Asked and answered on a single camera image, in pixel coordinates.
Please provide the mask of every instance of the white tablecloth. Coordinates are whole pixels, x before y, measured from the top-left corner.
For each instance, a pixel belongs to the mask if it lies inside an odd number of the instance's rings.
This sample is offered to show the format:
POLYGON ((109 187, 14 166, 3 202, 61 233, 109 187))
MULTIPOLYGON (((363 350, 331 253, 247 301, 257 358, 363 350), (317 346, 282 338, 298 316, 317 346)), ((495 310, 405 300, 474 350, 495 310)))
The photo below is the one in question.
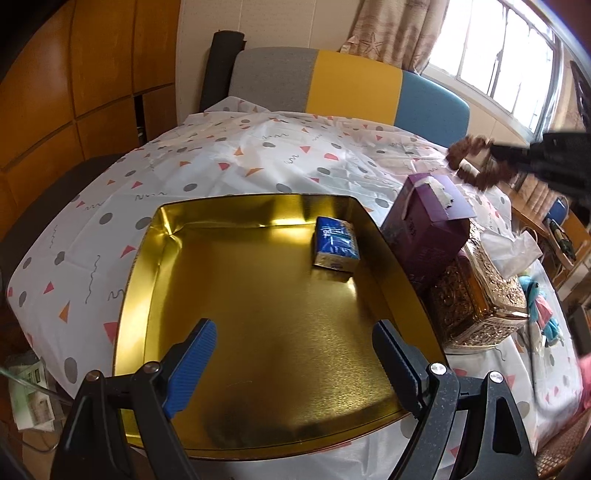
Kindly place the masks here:
MULTIPOLYGON (((9 282, 8 300, 29 343, 71 395, 91 369, 112 372, 129 271, 145 228, 163 203, 243 193, 346 194, 380 225, 407 175, 452 175, 445 149, 396 127, 271 113, 237 98, 212 110, 189 116, 109 167, 50 223, 9 282)), ((510 235, 511 208, 504 194, 460 189, 481 225, 510 235)), ((564 317, 539 262, 532 274, 542 282, 565 332, 564 345, 535 357, 538 396, 549 410, 533 402, 529 360, 513 338, 494 350, 448 360, 459 375, 502 372, 536 448, 574 413, 582 386, 564 317)), ((406 417, 349 445, 303 457, 196 464, 204 478, 387 478, 414 425, 406 417)), ((458 426, 443 456, 443 476, 460 437, 458 426)))

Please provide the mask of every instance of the window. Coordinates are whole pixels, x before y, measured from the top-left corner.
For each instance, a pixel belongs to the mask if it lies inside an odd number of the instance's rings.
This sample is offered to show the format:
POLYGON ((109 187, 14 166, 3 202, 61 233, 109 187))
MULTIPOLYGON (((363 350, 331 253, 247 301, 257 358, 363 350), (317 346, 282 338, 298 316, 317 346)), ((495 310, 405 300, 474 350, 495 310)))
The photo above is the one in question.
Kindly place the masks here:
POLYGON ((537 136, 560 72, 558 40, 522 0, 450 0, 430 65, 537 136))

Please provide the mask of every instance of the yellow fabric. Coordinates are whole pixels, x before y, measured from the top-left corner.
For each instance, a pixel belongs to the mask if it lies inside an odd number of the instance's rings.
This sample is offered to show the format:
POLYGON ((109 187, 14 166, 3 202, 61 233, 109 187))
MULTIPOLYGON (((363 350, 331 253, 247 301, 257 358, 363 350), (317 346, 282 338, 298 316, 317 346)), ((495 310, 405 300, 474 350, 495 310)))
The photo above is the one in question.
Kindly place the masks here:
POLYGON ((320 50, 312 73, 306 112, 393 125, 401 88, 402 70, 396 67, 320 50))

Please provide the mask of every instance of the gold metal tray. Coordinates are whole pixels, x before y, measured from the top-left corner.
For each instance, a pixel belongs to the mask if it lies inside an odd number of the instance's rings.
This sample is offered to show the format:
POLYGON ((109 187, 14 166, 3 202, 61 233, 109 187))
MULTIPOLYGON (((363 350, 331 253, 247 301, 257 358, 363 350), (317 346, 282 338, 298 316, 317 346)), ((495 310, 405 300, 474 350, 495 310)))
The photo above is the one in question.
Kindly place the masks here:
MULTIPOLYGON (((379 319, 444 361, 421 303, 376 224, 352 197, 261 194, 160 207, 135 260, 115 374, 160 360, 196 322, 217 348, 173 425, 187 453, 270 459, 322 450, 406 412, 375 356, 379 319), (318 216, 350 222, 353 276, 312 266, 318 216)), ((141 446, 132 412, 128 441, 141 446)))

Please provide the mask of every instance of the blue tissue pack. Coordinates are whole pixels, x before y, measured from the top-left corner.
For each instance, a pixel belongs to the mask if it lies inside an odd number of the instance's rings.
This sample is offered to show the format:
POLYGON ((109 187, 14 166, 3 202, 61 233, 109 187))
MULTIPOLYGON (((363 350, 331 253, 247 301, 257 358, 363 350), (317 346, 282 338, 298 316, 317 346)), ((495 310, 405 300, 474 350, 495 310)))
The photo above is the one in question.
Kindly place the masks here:
POLYGON ((359 263, 359 249, 349 222, 336 218, 316 219, 314 265, 353 272, 359 263))

